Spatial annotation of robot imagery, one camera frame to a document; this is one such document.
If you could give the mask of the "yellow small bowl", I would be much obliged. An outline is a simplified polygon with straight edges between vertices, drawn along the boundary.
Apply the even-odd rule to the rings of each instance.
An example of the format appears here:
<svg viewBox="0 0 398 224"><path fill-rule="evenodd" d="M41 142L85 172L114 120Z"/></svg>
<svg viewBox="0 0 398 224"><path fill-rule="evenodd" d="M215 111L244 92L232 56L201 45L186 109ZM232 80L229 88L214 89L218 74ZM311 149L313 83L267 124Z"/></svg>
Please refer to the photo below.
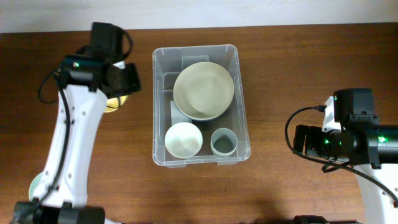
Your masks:
<svg viewBox="0 0 398 224"><path fill-rule="evenodd" d="M118 110L128 99L127 95L110 98L106 102L105 113L110 113Z"/></svg>

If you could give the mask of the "white large bowl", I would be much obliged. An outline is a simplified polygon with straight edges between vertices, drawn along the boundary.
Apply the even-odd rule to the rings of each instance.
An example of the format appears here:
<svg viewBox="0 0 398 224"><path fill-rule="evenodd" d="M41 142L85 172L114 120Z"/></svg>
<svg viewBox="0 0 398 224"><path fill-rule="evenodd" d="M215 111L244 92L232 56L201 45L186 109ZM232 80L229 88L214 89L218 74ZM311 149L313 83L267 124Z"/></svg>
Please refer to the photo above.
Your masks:
<svg viewBox="0 0 398 224"><path fill-rule="evenodd" d="M213 62L188 66L174 83L175 104L194 118L221 114L229 108L233 97L233 78L225 68Z"/></svg>

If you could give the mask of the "grey plastic cup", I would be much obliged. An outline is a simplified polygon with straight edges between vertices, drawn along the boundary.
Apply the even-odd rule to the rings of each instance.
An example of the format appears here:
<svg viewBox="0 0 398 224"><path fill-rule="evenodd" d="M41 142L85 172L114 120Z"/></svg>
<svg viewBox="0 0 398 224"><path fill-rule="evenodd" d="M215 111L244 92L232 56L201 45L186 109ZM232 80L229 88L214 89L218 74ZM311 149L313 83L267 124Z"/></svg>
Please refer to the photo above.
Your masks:
<svg viewBox="0 0 398 224"><path fill-rule="evenodd" d="M238 146L238 137L234 131L228 128L220 128L211 135L210 146L214 155L229 157Z"/></svg>

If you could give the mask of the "white small bowl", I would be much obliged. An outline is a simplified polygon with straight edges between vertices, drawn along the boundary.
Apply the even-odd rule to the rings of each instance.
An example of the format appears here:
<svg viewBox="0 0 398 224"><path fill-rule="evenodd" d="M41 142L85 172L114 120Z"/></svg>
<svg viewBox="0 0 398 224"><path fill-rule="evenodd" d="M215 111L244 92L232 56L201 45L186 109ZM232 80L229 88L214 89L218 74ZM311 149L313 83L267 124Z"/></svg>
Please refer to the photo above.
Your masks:
<svg viewBox="0 0 398 224"><path fill-rule="evenodd" d="M192 123L182 122L171 126L165 134L165 147L179 159L197 154L203 145L201 131Z"/></svg>

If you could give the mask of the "clear plastic storage bin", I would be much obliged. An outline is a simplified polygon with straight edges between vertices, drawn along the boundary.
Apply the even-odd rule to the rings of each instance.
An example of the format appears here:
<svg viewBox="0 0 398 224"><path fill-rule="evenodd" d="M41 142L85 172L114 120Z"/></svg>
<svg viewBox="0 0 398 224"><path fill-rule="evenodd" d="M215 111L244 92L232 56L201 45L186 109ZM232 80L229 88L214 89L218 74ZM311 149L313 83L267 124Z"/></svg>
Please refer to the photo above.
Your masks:
<svg viewBox="0 0 398 224"><path fill-rule="evenodd" d="M173 101L174 83L188 66L198 62L213 62L225 68L234 81L234 98L229 113L208 122L192 121L202 133L203 145L193 157L179 159L165 147L165 134L171 125L170 102ZM163 47L154 50L153 65L153 138L152 158L158 166L168 168L186 167L189 164L216 163L231 165L249 159L249 140L243 85L238 49L231 44L189 47ZM211 135L220 128L228 128L238 137L238 146L229 157L213 154Z"/></svg>

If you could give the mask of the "dark blue bowl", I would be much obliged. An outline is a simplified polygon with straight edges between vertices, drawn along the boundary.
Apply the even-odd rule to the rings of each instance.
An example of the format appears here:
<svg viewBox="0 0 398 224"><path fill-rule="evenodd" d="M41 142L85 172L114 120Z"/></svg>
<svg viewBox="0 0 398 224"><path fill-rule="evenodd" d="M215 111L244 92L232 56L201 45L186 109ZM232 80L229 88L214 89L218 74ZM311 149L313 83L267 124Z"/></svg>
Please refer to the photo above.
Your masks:
<svg viewBox="0 0 398 224"><path fill-rule="evenodd" d="M189 117L192 121L200 121L200 122L208 122L208 121L213 121L216 119L220 119L222 116L227 115L229 113L229 109L227 109L226 111L222 112L221 114L218 114L216 116L211 116L209 118L194 118L193 116L189 116L185 113L183 113L185 116Z"/></svg>

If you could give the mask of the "mint small bowl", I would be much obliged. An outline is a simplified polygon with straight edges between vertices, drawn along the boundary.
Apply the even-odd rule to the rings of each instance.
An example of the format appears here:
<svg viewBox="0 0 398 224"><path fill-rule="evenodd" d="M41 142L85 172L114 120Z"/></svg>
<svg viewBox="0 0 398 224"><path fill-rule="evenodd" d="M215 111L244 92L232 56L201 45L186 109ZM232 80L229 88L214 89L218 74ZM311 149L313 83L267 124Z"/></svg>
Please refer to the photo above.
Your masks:
<svg viewBox="0 0 398 224"><path fill-rule="evenodd" d="M29 200L32 201L35 198L35 191L36 188L40 185L42 176L45 174L45 172L39 173L33 181L30 183L29 187Z"/></svg>

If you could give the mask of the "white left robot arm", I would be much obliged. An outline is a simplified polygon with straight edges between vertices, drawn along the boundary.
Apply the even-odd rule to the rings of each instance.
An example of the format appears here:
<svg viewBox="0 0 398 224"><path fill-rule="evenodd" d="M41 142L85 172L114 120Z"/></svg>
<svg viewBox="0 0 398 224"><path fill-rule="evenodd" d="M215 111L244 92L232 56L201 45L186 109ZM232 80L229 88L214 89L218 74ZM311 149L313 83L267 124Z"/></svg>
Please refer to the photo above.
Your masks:
<svg viewBox="0 0 398 224"><path fill-rule="evenodd" d="M50 73L58 87L58 114L49 155L29 202L17 202L11 223L111 223L103 207L88 206L91 155L107 101L141 89L128 58L126 30L94 22L90 42Z"/></svg>

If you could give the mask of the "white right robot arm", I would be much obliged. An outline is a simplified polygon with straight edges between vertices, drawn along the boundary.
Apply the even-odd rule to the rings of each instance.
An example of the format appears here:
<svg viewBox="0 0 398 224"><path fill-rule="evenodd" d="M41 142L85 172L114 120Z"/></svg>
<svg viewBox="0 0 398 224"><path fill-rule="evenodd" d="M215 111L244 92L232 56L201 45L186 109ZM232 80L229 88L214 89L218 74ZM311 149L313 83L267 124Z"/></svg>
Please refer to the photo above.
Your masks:
<svg viewBox="0 0 398 224"><path fill-rule="evenodd" d="M397 223L397 126L380 124L372 90L338 90L313 109L324 114L322 126L296 126L289 149L324 173L353 173L367 223Z"/></svg>

